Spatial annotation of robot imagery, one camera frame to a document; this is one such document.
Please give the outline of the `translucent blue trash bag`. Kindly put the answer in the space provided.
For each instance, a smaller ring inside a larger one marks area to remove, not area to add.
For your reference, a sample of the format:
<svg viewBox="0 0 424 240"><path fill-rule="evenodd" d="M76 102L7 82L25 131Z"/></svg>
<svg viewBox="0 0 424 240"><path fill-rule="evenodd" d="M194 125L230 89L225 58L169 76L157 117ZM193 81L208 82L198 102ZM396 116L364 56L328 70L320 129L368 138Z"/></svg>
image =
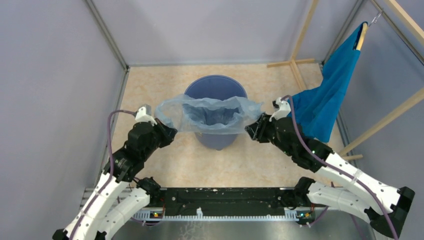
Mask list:
<svg viewBox="0 0 424 240"><path fill-rule="evenodd" d="M178 132L233 135L245 132L245 126L256 122L264 113L262 103L233 96L225 100L192 98L180 94L164 100L154 117Z"/></svg>

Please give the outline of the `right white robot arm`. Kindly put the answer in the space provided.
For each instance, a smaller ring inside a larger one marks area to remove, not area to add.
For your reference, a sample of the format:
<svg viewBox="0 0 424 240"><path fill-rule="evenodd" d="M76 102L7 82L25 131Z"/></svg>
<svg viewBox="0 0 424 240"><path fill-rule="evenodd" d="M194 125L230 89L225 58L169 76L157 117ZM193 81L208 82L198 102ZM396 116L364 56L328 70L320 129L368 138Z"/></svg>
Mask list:
<svg viewBox="0 0 424 240"><path fill-rule="evenodd" d="M415 191L387 185L347 162L331 147L305 136L291 117L275 119L262 114L245 126L253 141L270 143L291 157L299 167L330 179L342 190L303 178L293 192L299 206L326 205L361 218L378 233L397 240L410 211Z"/></svg>

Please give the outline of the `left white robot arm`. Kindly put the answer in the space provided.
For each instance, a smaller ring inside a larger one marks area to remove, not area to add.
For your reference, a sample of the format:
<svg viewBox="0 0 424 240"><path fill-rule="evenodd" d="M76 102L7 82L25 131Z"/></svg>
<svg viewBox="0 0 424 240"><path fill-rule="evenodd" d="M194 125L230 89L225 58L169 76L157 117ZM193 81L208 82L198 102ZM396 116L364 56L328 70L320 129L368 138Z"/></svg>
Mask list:
<svg viewBox="0 0 424 240"><path fill-rule="evenodd" d="M123 147L112 154L85 205L67 227L55 231L52 239L110 240L138 210L156 206L161 198L160 186L146 177L133 193L112 207L153 152L170 145L177 132L159 120L134 124Z"/></svg>

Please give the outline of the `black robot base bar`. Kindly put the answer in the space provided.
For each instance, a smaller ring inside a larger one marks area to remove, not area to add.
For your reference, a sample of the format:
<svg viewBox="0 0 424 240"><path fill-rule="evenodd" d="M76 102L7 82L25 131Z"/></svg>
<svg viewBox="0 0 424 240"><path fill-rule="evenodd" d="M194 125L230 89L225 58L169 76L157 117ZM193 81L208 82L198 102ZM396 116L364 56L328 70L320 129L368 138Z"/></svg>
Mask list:
<svg viewBox="0 0 424 240"><path fill-rule="evenodd" d="M166 217L194 216L198 209L206 217L283 216L289 210L309 212L316 207L293 188L284 187L169 187L161 188L148 205Z"/></svg>

